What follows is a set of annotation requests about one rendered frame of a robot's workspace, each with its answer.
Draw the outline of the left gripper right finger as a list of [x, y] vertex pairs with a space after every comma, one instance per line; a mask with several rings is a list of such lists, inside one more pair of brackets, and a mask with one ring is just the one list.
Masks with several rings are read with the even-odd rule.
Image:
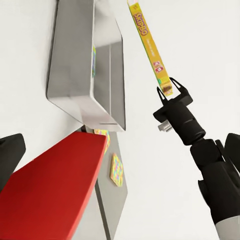
[[229, 133], [225, 141], [224, 151], [240, 173], [240, 135]]

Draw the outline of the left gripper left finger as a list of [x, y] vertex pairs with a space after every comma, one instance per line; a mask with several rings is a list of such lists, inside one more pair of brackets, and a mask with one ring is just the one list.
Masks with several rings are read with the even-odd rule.
[[0, 192], [14, 174], [25, 152], [25, 140], [21, 133], [0, 138]]

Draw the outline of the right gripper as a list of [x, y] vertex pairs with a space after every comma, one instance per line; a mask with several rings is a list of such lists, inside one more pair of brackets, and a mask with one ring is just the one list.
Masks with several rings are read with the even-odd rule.
[[177, 132], [179, 127], [183, 124], [197, 119], [187, 108], [187, 106], [194, 101], [187, 91], [187, 88], [180, 84], [173, 77], [170, 77], [169, 79], [180, 91], [180, 94], [172, 100], [168, 100], [160, 88], [157, 87], [156, 90], [161, 99], [163, 107], [157, 110], [153, 116], [160, 123], [164, 123], [166, 120], [168, 120], [175, 132]]

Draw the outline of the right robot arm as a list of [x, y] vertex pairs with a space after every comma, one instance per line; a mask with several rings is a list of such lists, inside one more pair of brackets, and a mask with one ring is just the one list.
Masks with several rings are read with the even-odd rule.
[[198, 180], [201, 195], [210, 207], [210, 214], [219, 240], [240, 240], [240, 173], [224, 150], [220, 139], [205, 139], [206, 131], [187, 108], [194, 100], [187, 88], [173, 77], [169, 78], [180, 94], [168, 100], [156, 88], [163, 107], [153, 116], [161, 125], [158, 129], [180, 136], [190, 153], [203, 180]]

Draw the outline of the jigsaw puzzle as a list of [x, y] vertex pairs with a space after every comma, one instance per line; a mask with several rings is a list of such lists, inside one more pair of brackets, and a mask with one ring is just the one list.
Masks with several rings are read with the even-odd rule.
[[107, 137], [107, 145], [106, 145], [106, 149], [105, 149], [105, 150], [107, 150], [109, 147], [109, 144], [111, 143], [108, 130], [94, 129], [94, 132], [97, 135], [103, 135], [103, 136]]
[[123, 166], [116, 154], [113, 153], [111, 177], [118, 186], [122, 186], [123, 183]]

